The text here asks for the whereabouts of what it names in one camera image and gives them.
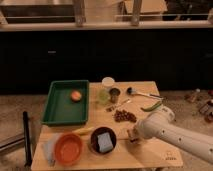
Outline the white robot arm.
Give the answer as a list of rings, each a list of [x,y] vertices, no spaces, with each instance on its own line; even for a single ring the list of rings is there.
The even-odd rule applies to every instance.
[[[133,130],[140,138],[158,138],[213,164],[213,137],[175,126],[174,119],[174,112],[163,106],[138,120]]]

